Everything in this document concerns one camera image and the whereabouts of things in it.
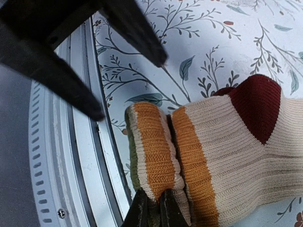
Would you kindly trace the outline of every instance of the orange stripe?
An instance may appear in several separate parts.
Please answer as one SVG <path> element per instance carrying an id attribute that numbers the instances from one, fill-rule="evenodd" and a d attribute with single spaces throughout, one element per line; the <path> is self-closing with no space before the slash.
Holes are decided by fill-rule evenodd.
<path id="1" fill-rule="evenodd" d="M 134 109 L 145 152 L 148 184 L 159 202 L 161 194 L 173 188 L 175 179 L 175 168 L 161 124 L 161 115 L 157 106 L 150 103 L 137 103 Z"/>
<path id="2" fill-rule="evenodd" d="M 218 227 L 218 211 L 212 188 L 211 175 L 207 168 L 202 145 L 196 135 L 195 127 L 181 107 L 172 115 L 177 143 L 189 197 L 192 199 L 196 226 Z"/>

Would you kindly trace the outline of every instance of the white floral surface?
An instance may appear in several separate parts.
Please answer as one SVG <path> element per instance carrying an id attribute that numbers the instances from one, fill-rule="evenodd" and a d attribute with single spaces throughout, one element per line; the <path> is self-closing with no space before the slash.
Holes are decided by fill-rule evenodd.
<path id="1" fill-rule="evenodd" d="M 303 97 L 300 0 L 138 0 L 169 54 L 154 67 L 100 15 L 93 17 L 108 110 L 132 190 L 124 112 L 149 101 L 170 113 L 261 73 Z M 303 227 L 301 198 L 260 207 L 234 227 Z"/>

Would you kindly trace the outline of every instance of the striped sock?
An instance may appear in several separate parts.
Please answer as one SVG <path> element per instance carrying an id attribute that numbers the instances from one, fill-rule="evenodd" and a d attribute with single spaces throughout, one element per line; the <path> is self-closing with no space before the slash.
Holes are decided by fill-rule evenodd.
<path id="1" fill-rule="evenodd" d="M 176 187 L 181 163 L 191 222 L 198 227 L 227 227 L 259 205 L 303 195 L 303 100 L 285 98 L 261 75 L 216 95 L 172 114 L 178 161 L 162 111 L 148 103 L 126 111 L 128 130 L 137 135 L 130 138 L 137 189 L 158 201 Z M 179 206 L 188 214 L 188 203 Z"/>

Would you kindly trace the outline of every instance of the green stripe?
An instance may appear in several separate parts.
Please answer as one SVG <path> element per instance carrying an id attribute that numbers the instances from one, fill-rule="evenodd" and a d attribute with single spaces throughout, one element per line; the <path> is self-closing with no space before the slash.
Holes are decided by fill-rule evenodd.
<path id="1" fill-rule="evenodd" d="M 141 188 L 139 177 L 138 177 L 138 157 L 136 152 L 136 144 L 134 141 L 134 134 L 132 129 L 130 128 L 130 119 L 129 114 L 131 113 L 131 107 L 128 107 L 125 112 L 125 122 L 126 122 L 126 129 L 127 129 L 127 136 L 129 140 L 129 150 L 130 150 L 130 161 L 131 161 L 131 179 L 133 182 L 133 186 L 135 191 Z"/>

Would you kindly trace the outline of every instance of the gray floor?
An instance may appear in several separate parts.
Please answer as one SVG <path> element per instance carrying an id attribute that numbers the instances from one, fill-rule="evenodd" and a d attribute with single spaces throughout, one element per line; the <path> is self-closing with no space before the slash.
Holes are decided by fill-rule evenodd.
<path id="1" fill-rule="evenodd" d="M 40 226 L 28 160 L 30 85 L 0 66 L 0 226 Z"/>

